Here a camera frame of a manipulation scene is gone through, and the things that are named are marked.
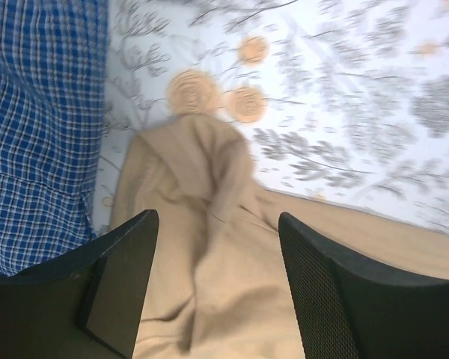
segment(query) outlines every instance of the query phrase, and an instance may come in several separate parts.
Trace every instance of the beige fabric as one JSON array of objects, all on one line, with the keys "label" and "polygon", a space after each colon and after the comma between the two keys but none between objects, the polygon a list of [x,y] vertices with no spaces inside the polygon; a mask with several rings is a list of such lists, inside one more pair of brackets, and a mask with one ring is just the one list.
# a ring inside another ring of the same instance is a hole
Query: beige fabric
[{"label": "beige fabric", "polygon": [[265,191],[245,140],[204,115],[142,132],[112,226],[157,209],[159,238],[135,358],[303,358],[277,234],[284,210],[405,269],[449,277],[449,237]]}]

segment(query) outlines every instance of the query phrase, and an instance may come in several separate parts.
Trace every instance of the bed sheet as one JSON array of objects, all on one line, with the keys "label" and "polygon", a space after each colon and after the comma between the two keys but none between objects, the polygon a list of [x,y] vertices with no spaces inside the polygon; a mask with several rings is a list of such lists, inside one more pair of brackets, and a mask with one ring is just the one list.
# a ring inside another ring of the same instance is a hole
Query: bed sheet
[{"label": "bed sheet", "polygon": [[134,132],[201,112],[273,191],[449,234],[449,0],[180,2],[111,2],[100,233]]}]

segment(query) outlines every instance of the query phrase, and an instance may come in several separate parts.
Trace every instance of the white bed sheet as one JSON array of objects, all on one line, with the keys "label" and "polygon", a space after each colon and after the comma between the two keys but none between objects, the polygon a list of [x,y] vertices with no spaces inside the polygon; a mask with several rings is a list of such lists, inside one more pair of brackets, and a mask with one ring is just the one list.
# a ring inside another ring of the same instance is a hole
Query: white bed sheet
[{"label": "white bed sheet", "polygon": [[449,0],[174,2],[111,0],[99,233],[134,131],[183,111],[267,188],[449,233]]}]

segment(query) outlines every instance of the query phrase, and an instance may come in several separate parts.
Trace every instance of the bedding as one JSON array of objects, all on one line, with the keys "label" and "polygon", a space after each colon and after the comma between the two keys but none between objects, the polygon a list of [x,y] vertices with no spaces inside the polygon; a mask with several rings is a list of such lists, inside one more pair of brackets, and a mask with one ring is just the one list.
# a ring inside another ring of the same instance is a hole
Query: bedding
[{"label": "bedding", "polygon": [[135,359],[303,358],[284,210],[381,262],[449,278],[449,236],[267,191],[253,167],[240,133],[203,114],[133,139],[112,227],[148,208],[160,221]]},{"label": "bedding", "polygon": [[449,0],[111,0],[109,19],[101,233],[134,132],[200,112],[267,189],[449,235]]}]

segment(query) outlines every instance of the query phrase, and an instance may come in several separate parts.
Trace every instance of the checkered fabric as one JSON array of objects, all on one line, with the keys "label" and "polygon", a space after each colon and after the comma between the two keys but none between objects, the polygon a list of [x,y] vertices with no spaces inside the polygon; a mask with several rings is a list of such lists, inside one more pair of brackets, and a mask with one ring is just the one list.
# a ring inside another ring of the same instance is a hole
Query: checkered fabric
[{"label": "checkered fabric", "polygon": [[94,238],[108,0],[0,0],[0,274]]}]

